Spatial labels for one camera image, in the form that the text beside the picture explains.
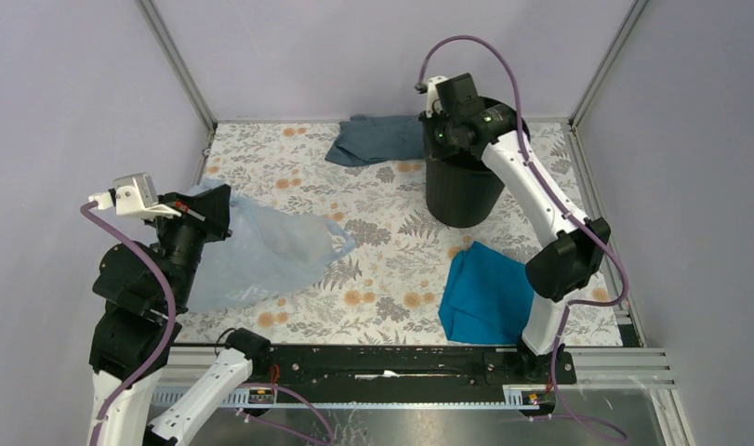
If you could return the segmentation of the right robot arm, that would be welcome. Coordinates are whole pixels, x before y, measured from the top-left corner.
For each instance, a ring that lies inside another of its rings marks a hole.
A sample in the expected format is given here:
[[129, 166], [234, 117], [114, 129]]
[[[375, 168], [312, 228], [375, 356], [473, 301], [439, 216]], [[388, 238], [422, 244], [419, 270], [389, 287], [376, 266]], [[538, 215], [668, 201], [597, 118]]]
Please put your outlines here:
[[590, 218], [562, 191], [532, 149], [517, 106], [481, 96], [468, 73], [431, 77], [416, 89], [426, 97], [419, 120], [427, 156], [499, 181], [541, 244], [525, 266], [534, 295], [515, 359], [519, 377], [537, 383], [552, 370], [574, 292], [609, 254], [610, 225]]

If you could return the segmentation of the black plastic trash bin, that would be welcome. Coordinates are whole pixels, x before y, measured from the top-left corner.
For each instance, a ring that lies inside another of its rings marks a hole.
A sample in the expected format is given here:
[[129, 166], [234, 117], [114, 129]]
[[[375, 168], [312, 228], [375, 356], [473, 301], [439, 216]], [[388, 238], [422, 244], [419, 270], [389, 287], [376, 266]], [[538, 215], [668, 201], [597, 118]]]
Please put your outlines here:
[[455, 126], [446, 112], [422, 115], [426, 204], [446, 226], [471, 228], [485, 221], [504, 183], [482, 161], [486, 144], [517, 129], [516, 111], [488, 97]]

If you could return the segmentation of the light blue plastic trash bag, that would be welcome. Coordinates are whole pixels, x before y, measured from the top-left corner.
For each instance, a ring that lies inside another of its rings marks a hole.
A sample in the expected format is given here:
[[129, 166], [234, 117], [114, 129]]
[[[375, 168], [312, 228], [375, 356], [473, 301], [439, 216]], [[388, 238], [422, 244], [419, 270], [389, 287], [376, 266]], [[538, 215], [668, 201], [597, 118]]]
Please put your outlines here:
[[190, 312], [244, 308], [308, 288], [356, 248], [338, 223], [323, 216], [287, 214], [235, 190], [229, 206], [232, 236], [205, 245]]

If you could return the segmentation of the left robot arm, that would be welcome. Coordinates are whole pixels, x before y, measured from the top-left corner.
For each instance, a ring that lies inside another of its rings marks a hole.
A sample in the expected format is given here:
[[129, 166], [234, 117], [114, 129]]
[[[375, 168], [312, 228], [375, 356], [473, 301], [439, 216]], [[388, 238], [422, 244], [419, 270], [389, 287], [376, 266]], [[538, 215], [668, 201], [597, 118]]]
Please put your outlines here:
[[158, 236], [145, 245], [116, 231], [116, 245], [99, 263], [93, 291], [104, 298], [105, 310], [89, 356], [90, 444], [187, 445], [239, 385], [271, 371], [270, 341], [246, 329], [231, 330], [209, 369], [163, 414], [149, 416], [204, 247], [231, 236], [230, 198], [225, 184], [194, 195], [122, 185], [82, 207], [83, 216], [92, 217], [94, 208], [136, 203], [139, 217]]

